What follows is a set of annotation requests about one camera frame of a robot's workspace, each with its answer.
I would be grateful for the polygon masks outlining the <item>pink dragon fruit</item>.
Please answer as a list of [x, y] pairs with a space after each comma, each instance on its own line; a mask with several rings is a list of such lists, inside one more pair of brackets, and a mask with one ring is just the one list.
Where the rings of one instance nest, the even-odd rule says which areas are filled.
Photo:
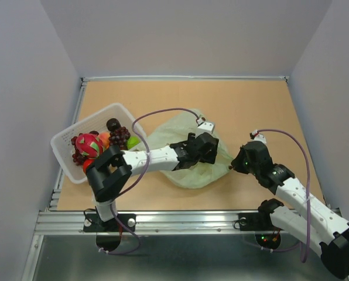
[[81, 155], [88, 159], [96, 159], [105, 151], [102, 140], [97, 135], [91, 133], [79, 135], [75, 144]]

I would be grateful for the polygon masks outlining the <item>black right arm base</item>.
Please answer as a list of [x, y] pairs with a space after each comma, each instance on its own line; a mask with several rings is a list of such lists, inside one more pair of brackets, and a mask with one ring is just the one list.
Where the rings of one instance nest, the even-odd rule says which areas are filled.
[[278, 207], [283, 207], [284, 203], [273, 198], [261, 203], [256, 211], [243, 211], [238, 213], [238, 218], [233, 222], [234, 229], [240, 231], [273, 231], [270, 215]]

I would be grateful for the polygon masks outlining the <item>green lime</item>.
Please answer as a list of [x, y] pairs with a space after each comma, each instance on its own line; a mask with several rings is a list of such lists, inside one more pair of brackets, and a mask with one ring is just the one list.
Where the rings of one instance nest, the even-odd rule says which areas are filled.
[[136, 137], [136, 136], [131, 136], [127, 142], [126, 142], [126, 147], [128, 150], [134, 148], [136, 145], [138, 145], [141, 142], [141, 140]]

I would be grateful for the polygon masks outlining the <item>translucent green plastic bag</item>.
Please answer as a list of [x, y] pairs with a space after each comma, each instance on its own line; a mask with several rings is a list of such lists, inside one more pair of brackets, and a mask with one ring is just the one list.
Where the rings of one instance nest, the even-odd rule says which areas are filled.
[[[185, 141], [190, 132], [196, 131], [196, 116], [202, 117], [203, 113], [198, 109], [192, 109], [191, 112], [183, 111], [160, 124], [146, 138], [149, 149], [159, 149], [171, 143]], [[230, 171], [228, 166], [232, 159], [227, 145], [219, 140], [217, 157], [213, 165], [199, 162], [189, 169], [162, 173], [176, 186], [185, 189], [201, 189], [225, 176]]]

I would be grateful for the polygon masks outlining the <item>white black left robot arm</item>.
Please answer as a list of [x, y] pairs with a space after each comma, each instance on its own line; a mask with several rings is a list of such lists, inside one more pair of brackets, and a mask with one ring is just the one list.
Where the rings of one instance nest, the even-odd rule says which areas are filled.
[[185, 141], [149, 152], [109, 147], [85, 169], [94, 195], [97, 224], [106, 231], [117, 226], [115, 199], [132, 176], [138, 175], [141, 179], [147, 172], [189, 169], [199, 162], [213, 165], [218, 144], [219, 139], [204, 132], [199, 136], [190, 133]]

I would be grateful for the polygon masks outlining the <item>dark purple grape bunch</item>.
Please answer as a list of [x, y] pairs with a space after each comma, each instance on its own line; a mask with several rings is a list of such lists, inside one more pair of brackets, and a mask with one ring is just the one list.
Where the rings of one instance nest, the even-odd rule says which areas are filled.
[[121, 150], [127, 150], [127, 143], [129, 138], [131, 137], [131, 133], [126, 127], [120, 127], [110, 132], [110, 136], [108, 138], [110, 146], [118, 146]]

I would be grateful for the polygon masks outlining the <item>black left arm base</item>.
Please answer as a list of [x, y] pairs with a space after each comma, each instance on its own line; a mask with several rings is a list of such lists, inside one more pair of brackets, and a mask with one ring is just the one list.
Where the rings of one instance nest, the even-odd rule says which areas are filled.
[[[84, 232], [96, 233], [96, 232], [118, 232], [125, 230], [121, 225], [112, 218], [107, 222], [103, 222], [99, 216], [99, 213], [96, 209], [88, 208], [83, 211], [84, 215]], [[117, 214], [118, 219], [131, 231], [135, 231], [136, 224], [136, 215], [133, 213], [127, 214]]]

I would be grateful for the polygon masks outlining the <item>pink peach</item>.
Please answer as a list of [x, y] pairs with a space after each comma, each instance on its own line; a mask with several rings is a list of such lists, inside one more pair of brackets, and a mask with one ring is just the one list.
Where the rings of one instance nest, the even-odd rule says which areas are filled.
[[98, 135], [100, 141], [102, 142], [103, 144], [103, 147], [105, 147], [106, 149], [108, 149], [108, 147], [110, 146], [110, 133], [109, 132], [101, 132], [99, 135]]

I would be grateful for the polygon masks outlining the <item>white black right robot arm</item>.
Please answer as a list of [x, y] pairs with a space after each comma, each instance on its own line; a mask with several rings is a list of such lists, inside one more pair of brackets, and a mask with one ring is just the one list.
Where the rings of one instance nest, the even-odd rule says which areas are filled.
[[329, 209], [306, 188], [286, 166], [272, 161], [267, 146], [251, 141], [241, 146], [231, 167], [238, 173], [252, 174], [258, 183], [277, 198], [289, 203], [293, 211], [278, 201], [263, 203], [257, 213], [262, 228], [278, 227], [309, 246], [335, 277], [349, 276], [349, 221]]

